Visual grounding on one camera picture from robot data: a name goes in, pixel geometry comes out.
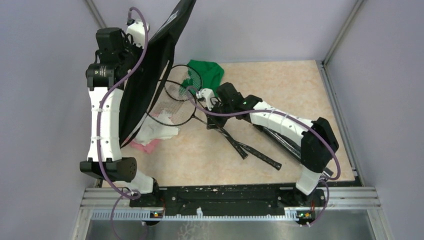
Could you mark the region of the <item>black racket bag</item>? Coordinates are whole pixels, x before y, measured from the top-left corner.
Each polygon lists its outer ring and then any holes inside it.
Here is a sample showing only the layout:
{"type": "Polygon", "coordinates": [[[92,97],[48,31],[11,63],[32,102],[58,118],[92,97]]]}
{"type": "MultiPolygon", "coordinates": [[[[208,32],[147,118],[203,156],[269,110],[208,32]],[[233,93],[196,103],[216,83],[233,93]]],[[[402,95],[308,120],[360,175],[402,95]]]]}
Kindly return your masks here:
{"type": "Polygon", "coordinates": [[[126,82],[119,109],[119,145],[135,137],[138,124],[152,110],[175,59],[176,44],[191,16],[195,0],[181,0],[164,24],[149,39],[147,51],[138,69],[126,82]]]}

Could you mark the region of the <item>black shuttlecock tube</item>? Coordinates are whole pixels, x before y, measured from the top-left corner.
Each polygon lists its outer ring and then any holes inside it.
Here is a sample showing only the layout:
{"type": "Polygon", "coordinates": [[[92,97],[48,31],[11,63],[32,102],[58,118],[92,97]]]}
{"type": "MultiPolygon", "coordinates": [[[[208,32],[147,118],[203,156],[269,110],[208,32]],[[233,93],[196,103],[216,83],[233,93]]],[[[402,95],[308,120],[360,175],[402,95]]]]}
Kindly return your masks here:
{"type": "Polygon", "coordinates": [[[301,143],[298,145],[293,140],[270,128],[254,125],[261,133],[265,134],[280,147],[289,152],[299,163],[309,170],[321,173],[327,178],[333,176],[334,172],[327,167],[333,155],[323,142],[310,131],[301,135],[301,143]]]}

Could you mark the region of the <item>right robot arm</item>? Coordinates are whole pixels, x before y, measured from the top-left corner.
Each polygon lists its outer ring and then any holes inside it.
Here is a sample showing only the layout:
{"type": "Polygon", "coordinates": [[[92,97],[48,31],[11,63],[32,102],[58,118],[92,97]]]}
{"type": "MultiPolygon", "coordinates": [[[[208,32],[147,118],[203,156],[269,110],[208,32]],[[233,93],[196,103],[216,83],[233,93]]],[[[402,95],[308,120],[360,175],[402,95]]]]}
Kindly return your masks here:
{"type": "Polygon", "coordinates": [[[327,119],[319,117],[310,120],[294,116],[271,106],[258,96],[242,96],[229,82],[216,90],[203,88],[195,96],[205,100],[208,124],[212,127],[223,127],[229,118],[235,117],[282,136],[298,154],[302,164],[293,200],[299,206],[307,206],[313,200],[313,190],[339,149],[327,119]]]}

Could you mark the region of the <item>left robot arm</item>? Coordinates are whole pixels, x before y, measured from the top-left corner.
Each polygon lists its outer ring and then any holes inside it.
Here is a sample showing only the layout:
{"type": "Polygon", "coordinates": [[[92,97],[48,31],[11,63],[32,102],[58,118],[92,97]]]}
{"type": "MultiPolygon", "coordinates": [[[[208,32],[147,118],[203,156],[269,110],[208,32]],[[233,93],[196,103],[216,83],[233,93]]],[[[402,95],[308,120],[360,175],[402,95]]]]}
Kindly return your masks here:
{"type": "Polygon", "coordinates": [[[146,45],[146,31],[128,27],[99,29],[94,63],[85,72],[91,110],[90,147],[79,164],[82,173],[95,179],[126,183],[130,194],[141,195],[149,207],[160,202],[154,179],[137,169],[134,157],[123,157],[119,138],[122,79],[134,73],[146,45]]]}

